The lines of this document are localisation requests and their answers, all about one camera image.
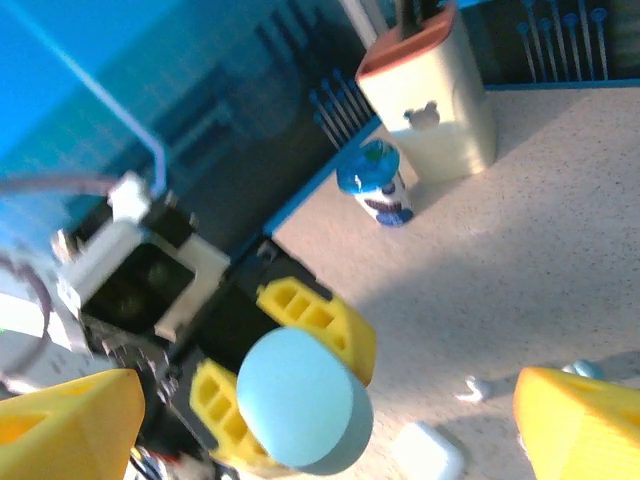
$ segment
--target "blue edge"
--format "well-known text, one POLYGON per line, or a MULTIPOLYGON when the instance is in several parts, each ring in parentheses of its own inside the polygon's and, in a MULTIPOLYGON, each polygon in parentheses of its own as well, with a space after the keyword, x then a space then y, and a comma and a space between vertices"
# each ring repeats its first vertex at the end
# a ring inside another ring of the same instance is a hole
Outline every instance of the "blue edge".
MULTIPOLYGON (((631 80, 604 80, 594 82, 558 82, 558 83, 538 83, 538 84, 521 84, 521 85, 487 85, 488 91, 530 91, 530 90, 562 90, 562 89, 587 89, 587 88, 629 88, 640 87, 640 79, 631 80)), ((360 145, 371 135, 376 128, 380 126, 380 120, 378 117, 374 117, 358 134, 353 137, 342 149, 327 162, 327 164, 318 172, 314 177, 302 187, 298 193, 296 193, 278 213, 276 213, 271 220, 269 220, 264 226, 265 233, 273 234, 280 225, 282 225, 287 218, 289 218, 293 212, 304 201, 311 196, 316 188, 324 182, 329 175, 337 168, 340 163, 345 159, 354 155, 360 145)))

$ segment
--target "orange lid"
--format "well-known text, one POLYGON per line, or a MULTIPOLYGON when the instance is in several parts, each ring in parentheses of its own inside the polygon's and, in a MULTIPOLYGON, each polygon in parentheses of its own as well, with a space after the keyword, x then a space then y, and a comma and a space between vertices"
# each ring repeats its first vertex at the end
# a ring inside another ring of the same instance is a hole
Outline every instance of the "orange lid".
POLYGON ((421 32, 404 41, 399 40, 398 27, 389 30, 367 50, 356 72, 356 79, 401 65, 440 45, 451 33, 456 10, 455 2, 448 2, 442 12, 422 24, 421 32))

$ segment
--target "countertop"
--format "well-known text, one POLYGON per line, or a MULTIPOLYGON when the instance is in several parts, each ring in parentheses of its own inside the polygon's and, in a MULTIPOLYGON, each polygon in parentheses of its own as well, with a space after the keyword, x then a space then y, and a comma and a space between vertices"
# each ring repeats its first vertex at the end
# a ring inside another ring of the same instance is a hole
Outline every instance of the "countertop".
POLYGON ((467 479, 529 480, 512 391, 527 365, 597 362, 640 386, 640 89, 491 93, 498 161, 423 187, 419 212, 378 226, 329 177, 276 233, 378 332, 372 441, 341 479, 402 478, 391 442, 440 426, 467 479), (467 375, 494 382, 461 403, 467 375))

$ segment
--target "yellow plastic piece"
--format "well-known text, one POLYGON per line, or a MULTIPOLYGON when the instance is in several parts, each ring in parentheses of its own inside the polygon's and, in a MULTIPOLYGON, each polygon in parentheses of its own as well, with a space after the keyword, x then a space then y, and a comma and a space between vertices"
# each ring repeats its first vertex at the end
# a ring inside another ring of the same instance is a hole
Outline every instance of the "yellow plastic piece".
POLYGON ((144 416, 132 370, 0 402, 0 480, 122 480, 144 416))
POLYGON ((640 391, 525 368, 513 408, 538 480, 640 479, 640 391))
POLYGON ((249 431, 236 399, 237 377, 212 360, 193 376, 189 404, 218 441, 211 456, 220 463, 262 478, 293 472, 273 460, 249 431))
POLYGON ((257 304, 284 327, 304 330, 342 360, 368 386, 376 358, 376 332, 367 321, 333 296, 326 301, 295 277, 270 282, 257 304))

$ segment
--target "small bottle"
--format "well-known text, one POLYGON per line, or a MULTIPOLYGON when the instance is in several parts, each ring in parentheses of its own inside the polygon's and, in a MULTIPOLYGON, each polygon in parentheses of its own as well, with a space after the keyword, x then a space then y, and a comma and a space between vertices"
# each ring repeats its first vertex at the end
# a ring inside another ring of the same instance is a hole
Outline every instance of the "small bottle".
POLYGON ((381 225, 404 225, 413 218, 413 208, 399 167, 398 151, 382 140, 374 140, 338 167, 338 187, 353 195, 381 225))

